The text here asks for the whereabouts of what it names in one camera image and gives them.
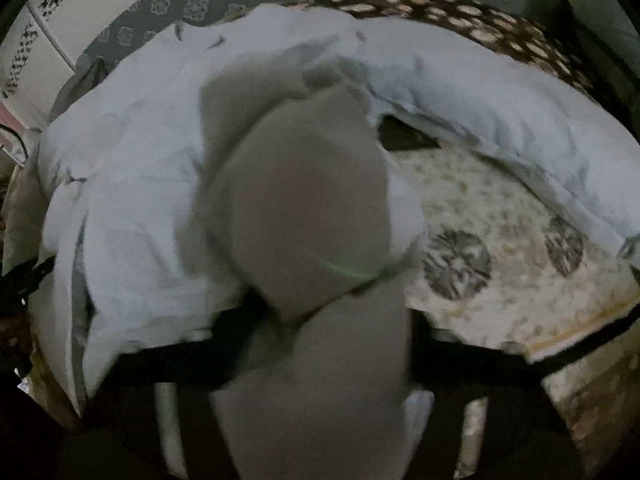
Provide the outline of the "white louvered wardrobe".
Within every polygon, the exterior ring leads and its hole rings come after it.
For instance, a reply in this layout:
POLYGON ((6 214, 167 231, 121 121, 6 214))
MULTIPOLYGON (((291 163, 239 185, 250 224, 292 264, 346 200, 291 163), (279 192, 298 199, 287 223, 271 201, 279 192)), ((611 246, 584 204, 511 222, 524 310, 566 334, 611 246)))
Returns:
POLYGON ((9 96, 53 91, 107 25, 139 0, 27 0, 1 46, 1 87, 9 96))

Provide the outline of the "floral patterned bed blanket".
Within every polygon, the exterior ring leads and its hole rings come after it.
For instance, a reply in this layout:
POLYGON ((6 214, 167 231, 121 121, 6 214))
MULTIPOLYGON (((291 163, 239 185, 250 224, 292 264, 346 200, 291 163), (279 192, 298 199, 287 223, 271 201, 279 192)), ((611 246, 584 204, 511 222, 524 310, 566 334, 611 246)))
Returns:
MULTIPOLYGON (((572 89, 608 128, 614 151, 627 129, 614 96, 584 73, 574 42, 559 42, 528 18, 476 0, 318 0, 354 18, 404 18, 446 30, 503 64, 547 74, 572 89)), ((473 344, 516 342, 546 371, 588 468, 639 418, 639 272, 545 205, 504 162, 472 152, 394 116, 380 125, 419 192, 430 229, 410 304, 473 344)))

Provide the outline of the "light blue padded jacket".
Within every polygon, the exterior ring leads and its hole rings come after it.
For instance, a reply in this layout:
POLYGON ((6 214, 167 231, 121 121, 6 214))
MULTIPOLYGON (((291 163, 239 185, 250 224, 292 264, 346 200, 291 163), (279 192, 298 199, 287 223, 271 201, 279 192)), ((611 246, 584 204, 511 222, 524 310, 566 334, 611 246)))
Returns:
POLYGON ((32 142, 4 262, 63 426, 38 479, 580 479, 521 344, 410 304, 430 229, 394 116, 501 160, 639 266, 639 145, 547 74, 404 18, 263 4, 178 22, 32 142), (484 410, 475 427, 468 408, 484 410))

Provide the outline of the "grey-green rolled duvet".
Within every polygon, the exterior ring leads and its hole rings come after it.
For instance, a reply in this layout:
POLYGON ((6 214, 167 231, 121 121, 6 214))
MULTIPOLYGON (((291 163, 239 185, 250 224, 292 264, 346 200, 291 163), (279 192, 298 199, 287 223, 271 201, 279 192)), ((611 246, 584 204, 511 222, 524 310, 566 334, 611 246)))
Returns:
POLYGON ((639 76, 639 33, 617 0, 567 0, 573 12, 639 76))

